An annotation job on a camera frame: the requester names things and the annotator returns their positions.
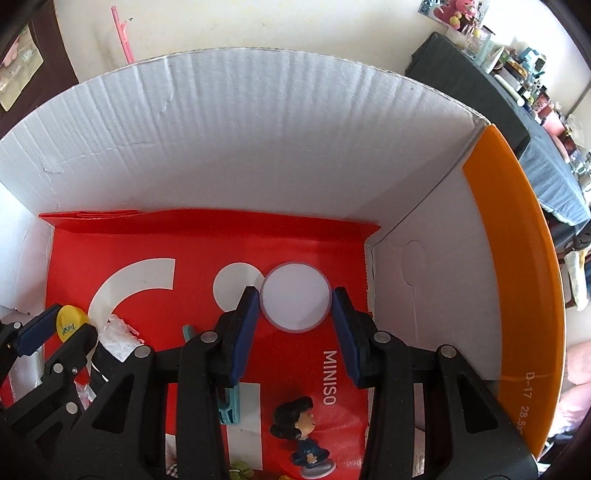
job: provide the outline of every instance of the pink stick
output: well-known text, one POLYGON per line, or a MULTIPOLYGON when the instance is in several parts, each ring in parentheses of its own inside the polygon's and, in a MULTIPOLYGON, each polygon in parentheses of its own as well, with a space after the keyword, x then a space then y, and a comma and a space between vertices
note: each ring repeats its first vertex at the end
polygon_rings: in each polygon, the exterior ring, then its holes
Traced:
POLYGON ((129 40, 127 38, 127 33, 125 32, 127 22, 119 22, 119 14, 117 13, 117 7, 111 7, 111 12, 113 13, 113 20, 115 21, 115 27, 117 28, 117 34, 119 35, 121 46, 123 47, 123 53, 125 53, 125 59, 127 60, 128 64, 135 63, 134 54, 131 51, 131 47, 129 46, 129 40))

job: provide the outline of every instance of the figurine's black hair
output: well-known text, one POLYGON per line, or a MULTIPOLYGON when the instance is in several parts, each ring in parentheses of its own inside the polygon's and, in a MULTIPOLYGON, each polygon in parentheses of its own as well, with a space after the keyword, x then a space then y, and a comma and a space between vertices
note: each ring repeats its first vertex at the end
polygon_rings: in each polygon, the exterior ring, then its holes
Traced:
POLYGON ((279 405, 273 412, 271 435, 278 439, 297 440, 301 431, 295 427, 300 413, 311 410, 314 403, 310 397, 300 397, 297 400, 279 405))

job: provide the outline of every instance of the orange strip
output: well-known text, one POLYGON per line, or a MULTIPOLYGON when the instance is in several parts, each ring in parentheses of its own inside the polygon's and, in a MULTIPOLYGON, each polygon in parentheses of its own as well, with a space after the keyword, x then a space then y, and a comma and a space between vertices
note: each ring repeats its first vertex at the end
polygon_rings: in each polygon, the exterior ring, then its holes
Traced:
POLYGON ((550 231, 515 155, 495 126, 463 166, 495 265, 502 322, 499 401, 538 456, 563 376, 564 299, 550 231))

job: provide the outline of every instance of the white disc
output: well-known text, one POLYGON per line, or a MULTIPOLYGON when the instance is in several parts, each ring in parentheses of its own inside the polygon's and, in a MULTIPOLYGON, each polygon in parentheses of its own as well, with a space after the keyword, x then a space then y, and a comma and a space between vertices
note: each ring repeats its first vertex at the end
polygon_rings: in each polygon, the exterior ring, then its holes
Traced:
POLYGON ((261 308, 279 330, 301 333, 318 326, 330 311, 330 285, 314 267, 280 265, 261 287, 261 308))
POLYGON ((260 290, 264 279, 259 269, 251 264, 231 263, 216 275, 213 298, 224 312, 236 310, 244 289, 252 285, 260 290))

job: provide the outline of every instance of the person's skin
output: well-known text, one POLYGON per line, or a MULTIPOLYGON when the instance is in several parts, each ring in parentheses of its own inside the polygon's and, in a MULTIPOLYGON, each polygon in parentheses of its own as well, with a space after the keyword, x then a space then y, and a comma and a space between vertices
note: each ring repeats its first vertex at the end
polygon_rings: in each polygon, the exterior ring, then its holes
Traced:
MULTIPOLYGON (((306 440, 308 435, 310 435, 310 433, 316 428, 316 421, 312 412, 308 410, 300 413, 300 418, 297 420, 294 427, 301 431, 300 440, 306 440)), ((308 460, 308 463, 316 463, 317 458, 309 453, 306 455, 306 460, 308 460)))

